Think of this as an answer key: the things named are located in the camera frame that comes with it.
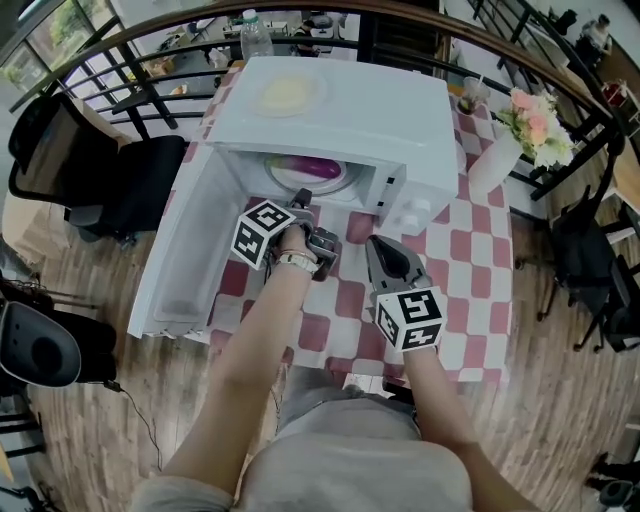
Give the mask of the person's right forearm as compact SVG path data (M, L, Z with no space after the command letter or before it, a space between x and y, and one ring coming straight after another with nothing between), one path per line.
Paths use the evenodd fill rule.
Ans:
M422 438L453 452L477 445L471 419L436 351L425 348L405 352L404 367Z

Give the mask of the purple eggplant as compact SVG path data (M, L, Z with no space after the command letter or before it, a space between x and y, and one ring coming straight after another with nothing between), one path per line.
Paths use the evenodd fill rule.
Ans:
M334 179L341 175L340 165L333 160L308 156L274 156L270 159L272 169L295 171L322 179Z

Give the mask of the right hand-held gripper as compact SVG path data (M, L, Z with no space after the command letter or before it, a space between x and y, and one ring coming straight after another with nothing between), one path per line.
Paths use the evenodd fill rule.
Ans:
M398 353L437 347L447 322L445 296L418 255L381 235L367 239L365 252L372 323L384 339Z

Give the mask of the person's left forearm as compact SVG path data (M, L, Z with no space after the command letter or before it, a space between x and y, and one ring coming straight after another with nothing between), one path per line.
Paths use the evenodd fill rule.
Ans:
M276 380L311 274L279 264L215 361L211 392L218 400L263 396Z

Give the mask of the grey round device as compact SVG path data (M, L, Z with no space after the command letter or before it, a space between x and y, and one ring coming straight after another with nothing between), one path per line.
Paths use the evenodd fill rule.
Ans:
M48 316L20 302L6 302L0 315L0 368L46 388L73 384L81 354L75 338Z

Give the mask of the white microwave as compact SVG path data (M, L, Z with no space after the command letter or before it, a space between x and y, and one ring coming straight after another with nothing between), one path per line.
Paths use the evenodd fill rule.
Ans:
M256 84L290 71L329 85L323 104L290 118L249 111ZM275 168L274 156L336 161L334 179ZM418 235L456 197L458 166L446 84L355 61L254 57L227 75L172 185L128 333L185 336L209 323L240 215L301 189L323 213L366 213L386 234Z

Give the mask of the red white checkered tablecloth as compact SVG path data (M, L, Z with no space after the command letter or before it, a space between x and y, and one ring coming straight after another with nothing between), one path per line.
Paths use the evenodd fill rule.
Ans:
M366 213L323 213L311 200L316 225L338 238L338 258L307 295L287 352L291 363L345 373L398 378L402 355L372 323L373 288L365 244L386 236L413 250L445 296L447 322L438 353L456 381L497 381L505 370L512 313L512 236L501 186L488 194L470 190L468 171L494 142L489 113L462 115L449 93L456 140L456 197L418 235L386 234ZM264 270L229 259L208 325L193 339L222 342L256 300Z

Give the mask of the person's left hand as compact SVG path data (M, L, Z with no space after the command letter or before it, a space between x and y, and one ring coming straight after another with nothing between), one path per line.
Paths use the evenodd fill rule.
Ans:
M282 232L278 251L280 253L305 255L313 262L317 261L316 255L307 247L305 230L297 224L290 224Z

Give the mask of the clear water bottle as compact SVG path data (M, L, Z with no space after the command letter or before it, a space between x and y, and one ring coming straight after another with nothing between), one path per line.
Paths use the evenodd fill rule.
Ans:
M256 56L274 55L270 33L254 9L247 9L242 13L240 43L245 61Z

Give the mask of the black chair left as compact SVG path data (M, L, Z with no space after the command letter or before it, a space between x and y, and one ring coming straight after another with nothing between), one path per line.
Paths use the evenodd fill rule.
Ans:
M83 315L57 310L48 294L16 285L0 274L0 315L6 302L20 302L41 312L75 338L81 354L81 370L74 383L100 384L116 379L114 350L117 333L111 325ZM28 383L8 375L0 368L0 396L17 394L27 385Z

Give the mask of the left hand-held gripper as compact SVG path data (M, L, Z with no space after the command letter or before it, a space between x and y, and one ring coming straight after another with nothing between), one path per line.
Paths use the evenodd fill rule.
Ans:
M254 270L270 267L275 262L274 248L282 232L290 224L297 224L305 230L307 247L317 257L318 269L313 279L324 281L338 258L338 238L316 225L310 209L312 197L309 189L301 188L286 206L264 200L244 212L237 221L232 253Z

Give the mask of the black waist pouch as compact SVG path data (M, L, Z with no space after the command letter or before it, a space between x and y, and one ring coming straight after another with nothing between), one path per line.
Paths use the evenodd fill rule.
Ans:
M398 401L407 405L414 406L414 398L410 388L395 384L388 380L384 380L382 388L385 392L390 393L390 400Z

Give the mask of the pink white flower bouquet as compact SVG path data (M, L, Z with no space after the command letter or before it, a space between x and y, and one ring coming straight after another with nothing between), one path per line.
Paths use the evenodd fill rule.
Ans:
M509 106L497 114L520 144L534 166L567 166L573 160L574 143L557 117L556 98L549 93L528 94L519 88L510 91Z

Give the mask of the person's grey trousers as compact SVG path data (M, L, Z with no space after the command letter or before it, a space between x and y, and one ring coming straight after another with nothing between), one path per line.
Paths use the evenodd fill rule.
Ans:
M295 434L415 441L421 438L412 405L339 387L323 369L288 370L277 438Z

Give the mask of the person's grey shirt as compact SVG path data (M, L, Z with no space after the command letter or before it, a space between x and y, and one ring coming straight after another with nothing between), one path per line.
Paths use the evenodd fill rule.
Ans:
M138 487L131 512L534 512L479 445L322 434L276 438L238 491L186 476Z

